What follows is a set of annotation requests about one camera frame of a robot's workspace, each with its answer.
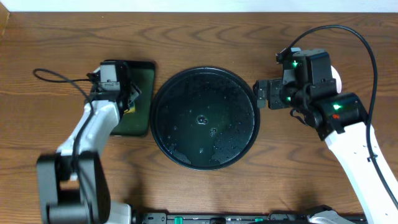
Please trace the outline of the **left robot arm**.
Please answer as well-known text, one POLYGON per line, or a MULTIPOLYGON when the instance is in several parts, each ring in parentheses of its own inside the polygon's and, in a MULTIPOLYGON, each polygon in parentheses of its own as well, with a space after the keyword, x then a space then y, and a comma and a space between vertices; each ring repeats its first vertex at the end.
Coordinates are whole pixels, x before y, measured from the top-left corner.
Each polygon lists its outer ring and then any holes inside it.
POLYGON ((55 153, 36 163, 43 223, 136 223, 131 205, 111 200, 100 155, 140 89, 128 82, 99 82, 86 95, 84 112, 55 153))

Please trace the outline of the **white plate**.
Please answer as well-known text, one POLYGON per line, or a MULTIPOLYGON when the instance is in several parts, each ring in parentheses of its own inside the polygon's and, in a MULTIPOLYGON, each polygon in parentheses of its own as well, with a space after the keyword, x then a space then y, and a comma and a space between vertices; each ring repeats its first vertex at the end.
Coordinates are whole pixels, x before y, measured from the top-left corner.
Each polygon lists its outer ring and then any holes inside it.
POLYGON ((334 68, 334 66, 331 66, 331 74, 332 74, 332 77, 336 80, 337 93, 341 93, 341 91, 342 91, 341 77, 340 77, 339 73, 337 72, 337 70, 334 68))

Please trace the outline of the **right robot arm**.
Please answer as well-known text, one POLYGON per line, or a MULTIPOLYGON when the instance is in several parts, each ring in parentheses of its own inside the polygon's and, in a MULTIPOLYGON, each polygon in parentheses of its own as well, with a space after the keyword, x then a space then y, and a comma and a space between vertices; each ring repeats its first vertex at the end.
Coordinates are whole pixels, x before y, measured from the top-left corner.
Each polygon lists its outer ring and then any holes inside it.
POLYGON ((368 223, 397 222, 397 180, 357 95, 340 93, 334 78, 303 85, 258 80, 253 91, 259 108, 289 108, 291 116, 317 132, 344 169, 368 223))

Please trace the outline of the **green yellow sponge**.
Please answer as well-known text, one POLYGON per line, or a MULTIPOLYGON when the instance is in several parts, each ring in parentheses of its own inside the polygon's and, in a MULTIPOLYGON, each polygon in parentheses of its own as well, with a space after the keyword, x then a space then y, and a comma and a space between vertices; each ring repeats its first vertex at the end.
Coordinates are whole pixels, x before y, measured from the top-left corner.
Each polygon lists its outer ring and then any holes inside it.
POLYGON ((134 113, 136 111, 136 107, 135 107, 135 102, 131 102, 129 104, 129 107, 127 110, 125 110, 125 113, 134 113))

